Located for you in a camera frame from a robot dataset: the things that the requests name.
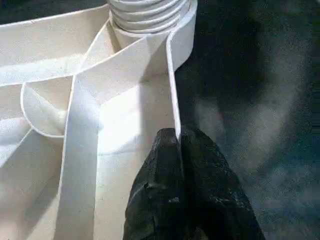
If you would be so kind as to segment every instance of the curved white panel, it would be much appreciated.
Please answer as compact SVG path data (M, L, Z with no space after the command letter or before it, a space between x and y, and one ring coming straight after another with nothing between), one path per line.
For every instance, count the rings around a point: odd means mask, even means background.
M30 126L49 138L63 138L72 76L24 83L21 109Z

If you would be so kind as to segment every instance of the white plastic part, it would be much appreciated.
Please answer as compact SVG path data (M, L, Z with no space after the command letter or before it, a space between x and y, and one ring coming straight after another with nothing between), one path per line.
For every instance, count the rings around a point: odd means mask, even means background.
M26 128L0 135L1 147L7 150L11 142L6 141L11 139L15 145L0 165L0 203L3 200L10 209L2 214L0 207L0 239L122 238L130 188L157 131L175 127L180 136L174 71L191 53L196 10L197 0L192 0L175 27L157 34L119 29L112 18L107 19L108 5L34 21L42 26L37 30L62 22L66 28L76 21L87 23L81 31L93 42L84 44L86 51L84 45L76 48L80 57L69 75L61 76L51 62L43 66L52 74L39 72L42 65L32 60L35 52L25 61L37 65L30 70L32 77L24 76L17 59L4 66L18 71L0 84L17 82L23 87L0 86L0 99L6 96L0 102L0 129L13 130L16 118ZM100 21L94 15L106 17L100 30L89 27ZM10 32L24 24L0 26L0 37L4 29ZM73 33L80 37L81 31ZM37 36L29 34L30 39ZM19 33L16 40L29 44ZM74 44L64 40L66 47ZM46 51L48 43L41 42L37 48ZM48 49L50 59L56 48ZM28 58L20 48L15 54ZM40 58L42 64L47 61L45 53Z
M149 34L175 26L188 12L189 3L189 0L110 0L110 9L116 24L125 31Z
M162 11L171 8L181 0L109 0L111 8L124 12L148 11L161 9Z
M121 11L117 10L116 8L111 8L112 15L117 19L127 20L129 22L139 22L139 21L151 21L154 19L159 18L169 18L178 13L182 8L186 7L186 3L189 2L189 0L182 0L178 1L176 4L174 4L172 7L169 7L166 10L163 10L161 8L156 8L148 11Z
M49 138L63 138L72 76L27 82L21 89L21 109L30 126Z

